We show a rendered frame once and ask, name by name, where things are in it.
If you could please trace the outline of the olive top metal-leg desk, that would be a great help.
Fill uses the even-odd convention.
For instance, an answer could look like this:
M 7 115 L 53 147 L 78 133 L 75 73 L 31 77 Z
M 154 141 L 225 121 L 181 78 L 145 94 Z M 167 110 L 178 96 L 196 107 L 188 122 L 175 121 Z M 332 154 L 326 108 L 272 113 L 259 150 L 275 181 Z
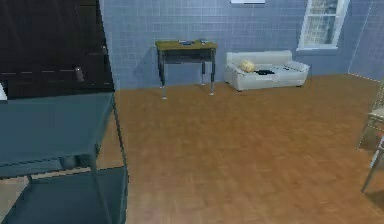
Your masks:
M 201 82 L 204 82 L 206 74 L 206 63 L 211 63 L 210 73 L 210 96 L 214 95 L 216 78 L 216 50 L 218 45 L 209 41 L 201 43 L 200 40 L 193 40 L 195 44 L 184 46 L 178 43 L 180 40 L 157 40 L 155 42 L 157 52 L 157 66 L 162 89 L 162 99 L 167 99 L 165 65 L 181 63 L 198 63 L 202 68 Z

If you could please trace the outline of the teal two-tier shelf table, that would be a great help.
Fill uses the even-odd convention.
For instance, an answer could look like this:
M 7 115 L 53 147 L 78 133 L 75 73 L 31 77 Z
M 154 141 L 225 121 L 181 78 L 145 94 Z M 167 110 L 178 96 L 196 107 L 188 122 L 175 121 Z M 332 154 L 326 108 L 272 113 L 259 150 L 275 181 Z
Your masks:
M 1 224 L 126 224 L 125 164 L 96 160 L 112 92 L 8 100 L 0 104 L 0 180 L 27 186 Z

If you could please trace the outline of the white framed window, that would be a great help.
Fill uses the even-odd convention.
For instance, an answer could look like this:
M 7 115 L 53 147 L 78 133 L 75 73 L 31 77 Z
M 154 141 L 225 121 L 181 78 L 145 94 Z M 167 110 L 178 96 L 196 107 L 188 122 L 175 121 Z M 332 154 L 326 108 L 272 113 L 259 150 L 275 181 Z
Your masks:
M 334 50 L 350 0 L 307 0 L 298 51 Z

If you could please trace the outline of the yellow round cushion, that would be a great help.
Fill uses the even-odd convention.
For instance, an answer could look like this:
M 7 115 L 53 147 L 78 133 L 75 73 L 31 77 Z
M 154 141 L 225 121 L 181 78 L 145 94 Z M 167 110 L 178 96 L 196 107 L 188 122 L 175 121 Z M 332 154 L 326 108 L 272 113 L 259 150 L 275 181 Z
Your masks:
M 240 69 L 244 72 L 251 73 L 255 70 L 255 65 L 249 60 L 244 60 L 240 64 Z

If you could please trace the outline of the grey metal chair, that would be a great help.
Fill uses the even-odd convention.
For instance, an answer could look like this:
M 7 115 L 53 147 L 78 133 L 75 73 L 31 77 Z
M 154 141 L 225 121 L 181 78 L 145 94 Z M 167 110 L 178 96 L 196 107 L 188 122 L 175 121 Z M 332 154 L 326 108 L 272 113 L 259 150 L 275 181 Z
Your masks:
M 365 179 L 365 182 L 361 188 L 361 192 L 364 193 L 367 187 L 370 184 L 370 181 L 379 167 L 379 164 L 384 157 L 384 78 L 380 81 L 377 93 L 374 98 L 373 105 L 370 112 L 367 114 L 367 119 L 365 125 L 363 126 L 360 139 L 357 144 L 357 148 L 360 148 L 365 137 L 368 134 L 373 134 L 375 137 L 378 137 L 379 134 L 382 135 L 379 142 L 376 144 L 375 152 L 373 154 L 372 160 L 370 162 L 370 170 Z

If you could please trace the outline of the dark brown wooden cabinet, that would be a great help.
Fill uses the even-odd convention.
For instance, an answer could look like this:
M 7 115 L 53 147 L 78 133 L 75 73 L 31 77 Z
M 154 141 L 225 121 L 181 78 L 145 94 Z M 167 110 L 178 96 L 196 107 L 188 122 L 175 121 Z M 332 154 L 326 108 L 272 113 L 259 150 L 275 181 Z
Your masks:
M 100 0 L 0 0 L 8 99 L 112 92 Z

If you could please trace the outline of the white sofa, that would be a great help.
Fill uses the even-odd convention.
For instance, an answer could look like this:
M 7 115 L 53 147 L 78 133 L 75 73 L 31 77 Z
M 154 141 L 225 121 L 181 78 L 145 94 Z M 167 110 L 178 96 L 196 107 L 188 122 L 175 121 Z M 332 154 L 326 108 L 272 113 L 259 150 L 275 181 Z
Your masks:
M 224 81 L 237 91 L 301 87 L 310 66 L 293 60 L 290 50 L 228 52 Z

